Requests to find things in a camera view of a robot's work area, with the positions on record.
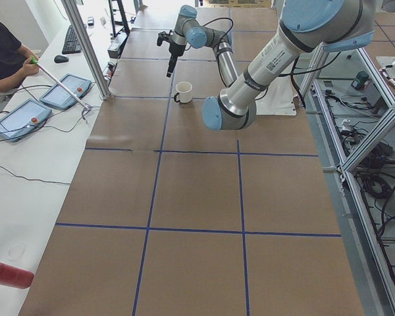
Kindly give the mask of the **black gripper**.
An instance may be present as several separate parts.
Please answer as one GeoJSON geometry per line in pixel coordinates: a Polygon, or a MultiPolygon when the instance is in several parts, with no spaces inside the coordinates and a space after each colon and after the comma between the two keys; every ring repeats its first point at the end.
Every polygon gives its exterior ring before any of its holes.
{"type": "Polygon", "coordinates": [[[170,42],[169,45],[169,53],[171,54],[171,57],[169,59],[169,65],[167,69],[167,77],[170,78],[175,70],[175,66],[177,63],[178,57],[183,56],[185,51],[185,45],[180,45],[174,41],[170,42]]]}

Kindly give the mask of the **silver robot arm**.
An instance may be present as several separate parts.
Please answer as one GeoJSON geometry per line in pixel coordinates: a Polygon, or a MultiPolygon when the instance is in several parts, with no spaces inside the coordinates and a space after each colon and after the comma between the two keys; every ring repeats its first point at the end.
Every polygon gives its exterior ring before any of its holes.
{"type": "Polygon", "coordinates": [[[209,47],[212,49],[218,70],[224,86],[229,87],[239,77],[233,60],[233,52],[227,32],[208,28],[200,25],[196,20],[198,12],[195,7],[181,6],[174,29],[169,32],[160,32],[157,45],[165,41],[169,43],[169,65],[167,77],[171,77],[176,66],[177,59],[183,56],[186,46],[200,49],[209,47]]]}
{"type": "Polygon", "coordinates": [[[255,119],[255,98],[302,53],[319,45],[341,52],[373,39],[376,1],[285,1],[275,36],[217,97],[208,97],[202,119],[212,130],[239,130],[255,119]]]}

